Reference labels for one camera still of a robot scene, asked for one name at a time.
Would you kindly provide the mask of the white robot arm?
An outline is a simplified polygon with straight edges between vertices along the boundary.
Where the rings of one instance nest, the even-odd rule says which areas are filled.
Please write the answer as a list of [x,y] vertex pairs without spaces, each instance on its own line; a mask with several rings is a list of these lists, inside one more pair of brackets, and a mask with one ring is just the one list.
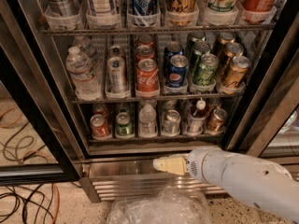
[[203,146],[188,155],[153,161],[160,172],[190,175],[224,189],[236,200],[299,224],[299,184],[283,166],[249,155]]

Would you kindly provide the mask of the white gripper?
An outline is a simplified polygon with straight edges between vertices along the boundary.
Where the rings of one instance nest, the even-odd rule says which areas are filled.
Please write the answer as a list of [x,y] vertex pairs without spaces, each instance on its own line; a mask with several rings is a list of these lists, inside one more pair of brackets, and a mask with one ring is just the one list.
[[153,167],[157,171],[174,175],[185,175],[187,173],[186,161],[183,157],[179,156],[155,159]]

